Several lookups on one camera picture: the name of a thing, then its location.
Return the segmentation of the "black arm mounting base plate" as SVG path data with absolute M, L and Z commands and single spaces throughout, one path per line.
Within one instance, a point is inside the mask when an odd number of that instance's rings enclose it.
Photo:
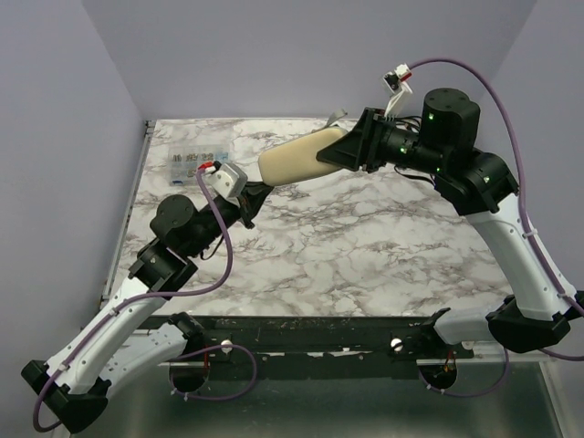
M 471 359 L 444 344 L 429 317 L 210 317 L 174 315 L 198 373 L 242 381 L 416 378 L 418 363 Z

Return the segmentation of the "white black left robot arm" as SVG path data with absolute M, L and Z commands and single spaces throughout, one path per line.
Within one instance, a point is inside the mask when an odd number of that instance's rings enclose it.
M 273 190 L 262 182 L 246 182 L 236 197 L 212 196 L 204 181 L 198 184 L 206 206 L 197 209 L 182 194 L 164 198 L 151 220 L 154 239 L 138 253 L 105 307 L 61 351 L 47 360 L 31 360 L 22 369 L 37 395 L 32 414 L 36 432 L 50 433 L 60 426 L 70 433 L 83 431 L 104 412 L 110 390 L 123 378 L 186 347 L 186 338 L 177 331 L 126 362 L 116 358 L 128 337 L 168 301 L 203 296 L 227 282 L 235 260 L 229 228 L 237 222 L 251 228 Z M 197 271 L 193 259 L 217 239 L 225 245 L 224 272 L 209 286 L 185 289 Z

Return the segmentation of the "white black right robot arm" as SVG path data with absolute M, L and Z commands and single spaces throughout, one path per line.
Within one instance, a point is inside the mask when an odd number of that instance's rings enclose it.
M 480 151 L 479 106 L 458 89 L 433 89 L 423 100 L 421 127 L 402 130 L 377 109 L 365 109 L 355 127 L 319 151 L 320 162 L 375 172 L 385 164 L 423 172 L 434 189 L 483 238 L 502 269 L 511 295 L 494 308 L 443 309 L 430 333 L 445 344 L 496 341 L 525 353 L 558 344 L 583 296 L 563 277 L 520 211 L 520 186 L 505 161 Z

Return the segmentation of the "beige zippered umbrella case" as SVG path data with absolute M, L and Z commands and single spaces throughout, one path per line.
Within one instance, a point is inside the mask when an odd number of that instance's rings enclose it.
M 263 151 L 257 161 L 262 182 L 278 187 L 338 172 L 340 166 L 320 162 L 317 155 L 347 134 L 337 124 L 347 114 L 344 109 L 338 109 L 329 116 L 323 127 Z

